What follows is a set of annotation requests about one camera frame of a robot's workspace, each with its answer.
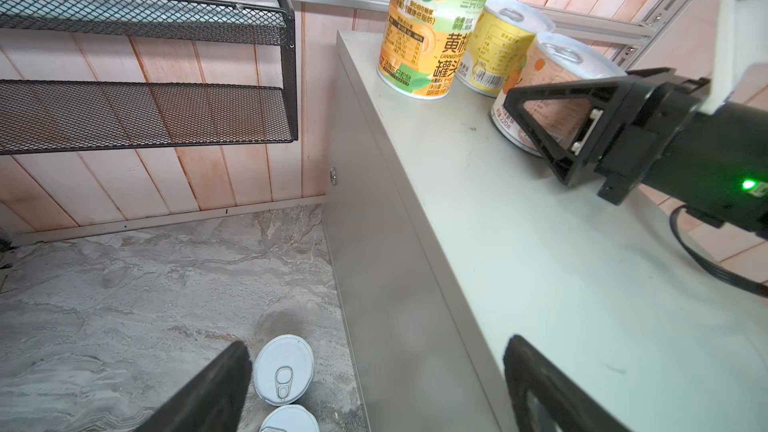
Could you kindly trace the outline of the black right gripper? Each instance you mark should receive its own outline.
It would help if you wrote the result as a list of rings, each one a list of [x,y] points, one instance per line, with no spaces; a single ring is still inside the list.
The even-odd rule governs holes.
[[[502,115],[510,142],[563,185],[581,171],[586,142],[602,127],[593,154],[604,200],[619,205],[643,184],[701,221],[764,234],[767,114],[733,102],[702,113],[708,89],[705,79],[671,73],[518,86],[502,100]]]

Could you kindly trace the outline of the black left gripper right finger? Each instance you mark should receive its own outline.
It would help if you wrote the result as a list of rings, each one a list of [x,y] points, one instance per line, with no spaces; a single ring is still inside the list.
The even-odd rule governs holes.
[[[515,335],[509,340],[503,364],[520,431],[627,429],[523,336]]]

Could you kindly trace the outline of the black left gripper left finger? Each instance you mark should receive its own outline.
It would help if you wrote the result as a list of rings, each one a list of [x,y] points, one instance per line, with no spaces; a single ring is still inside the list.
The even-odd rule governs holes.
[[[231,343],[136,432],[219,431],[238,429],[252,374],[248,348]]]

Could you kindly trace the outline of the yellow label can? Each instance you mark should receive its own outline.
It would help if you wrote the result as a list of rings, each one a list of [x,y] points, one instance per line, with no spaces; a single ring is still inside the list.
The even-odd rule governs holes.
[[[496,97],[502,86],[524,66],[528,48],[537,34],[556,26],[545,14],[516,0],[487,0],[457,79],[482,95]]]

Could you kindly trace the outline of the tall yellow peach can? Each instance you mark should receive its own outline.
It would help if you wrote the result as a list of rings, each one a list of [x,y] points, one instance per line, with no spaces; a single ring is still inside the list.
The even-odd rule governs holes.
[[[377,73],[411,98],[446,96],[487,0],[390,0]]]

